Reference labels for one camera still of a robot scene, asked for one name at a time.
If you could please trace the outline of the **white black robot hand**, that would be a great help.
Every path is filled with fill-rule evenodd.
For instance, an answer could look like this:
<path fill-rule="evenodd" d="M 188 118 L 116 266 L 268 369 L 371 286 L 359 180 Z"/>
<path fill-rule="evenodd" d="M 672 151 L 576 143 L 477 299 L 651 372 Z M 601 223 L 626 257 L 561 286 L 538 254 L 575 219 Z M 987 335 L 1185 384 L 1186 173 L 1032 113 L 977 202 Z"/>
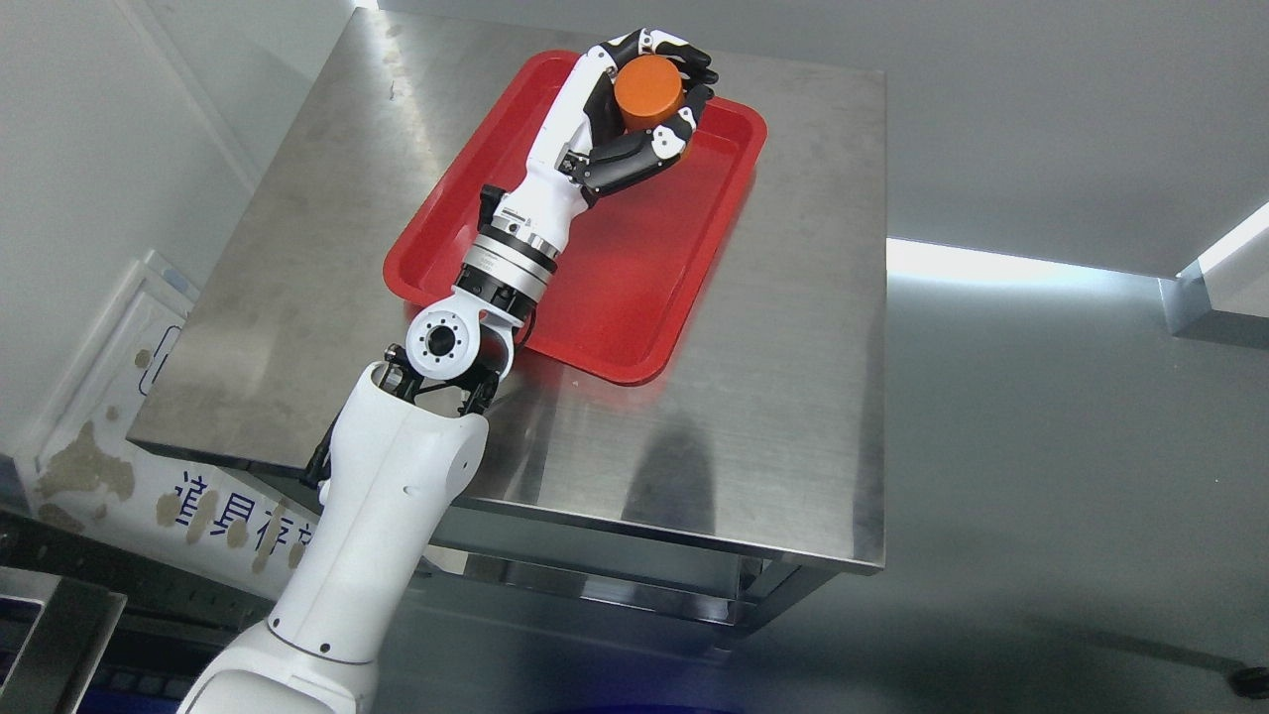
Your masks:
<path fill-rule="evenodd" d="M 643 56 L 669 60 L 687 90 L 680 108 L 652 128 L 636 131 L 621 115 L 615 80 Z M 525 178 L 482 208 L 482 230 L 522 240 L 557 257 L 571 222 L 602 197 L 648 180 L 678 164 L 690 145 L 717 74 L 711 56 L 662 29 L 640 28 L 594 44 L 575 60 L 536 140 L 527 151 Z"/>

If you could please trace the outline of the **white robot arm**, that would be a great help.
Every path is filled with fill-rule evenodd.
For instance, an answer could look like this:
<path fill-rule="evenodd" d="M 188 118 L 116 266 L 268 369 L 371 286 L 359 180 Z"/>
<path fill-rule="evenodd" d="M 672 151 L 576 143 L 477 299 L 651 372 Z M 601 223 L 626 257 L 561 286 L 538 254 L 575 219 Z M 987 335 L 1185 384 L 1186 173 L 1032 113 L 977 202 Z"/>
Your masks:
<path fill-rule="evenodd" d="M 494 218 L 478 230 L 463 268 L 519 290 L 534 303 L 556 268 L 530 268 L 516 249 L 555 259 L 567 232 L 538 235 Z M 510 307 L 492 288 L 452 289 L 423 308 L 406 334 L 406 365 L 421 378 L 475 375 L 482 330 L 503 342 L 511 372 Z M 324 512 L 299 566 L 272 613 L 241 633 L 195 678 L 176 713 L 367 713 L 378 685 L 378 654 L 398 602 L 444 512 L 471 483 L 489 443 L 489 421 L 472 410 L 442 416 L 382 386 L 391 361 L 359 375 L 332 426 L 331 478 Z"/>

